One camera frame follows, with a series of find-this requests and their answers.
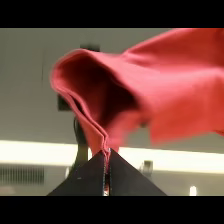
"air vent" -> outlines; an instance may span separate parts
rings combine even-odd
[[[0,184],[42,185],[44,167],[0,165]]]

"gray wall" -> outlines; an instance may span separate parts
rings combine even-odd
[[[120,53],[168,28],[0,29],[0,140],[76,143],[71,112],[58,112],[49,74],[55,61],[83,43]],[[157,148],[222,152],[211,134]],[[152,147],[146,129],[130,134],[129,147]]]

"red cloth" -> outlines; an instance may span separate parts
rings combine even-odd
[[[180,28],[122,54],[71,52],[56,63],[51,81],[95,154],[117,151],[143,122],[153,143],[221,133],[223,66],[223,28]]]

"fluorescent light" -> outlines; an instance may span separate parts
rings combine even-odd
[[[0,163],[71,166],[76,154],[76,144],[0,140]],[[137,169],[150,160],[155,171],[224,174],[224,154],[126,147],[119,154]]]
[[[197,196],[197,188],[195,186],[190,187],[190,196]]]

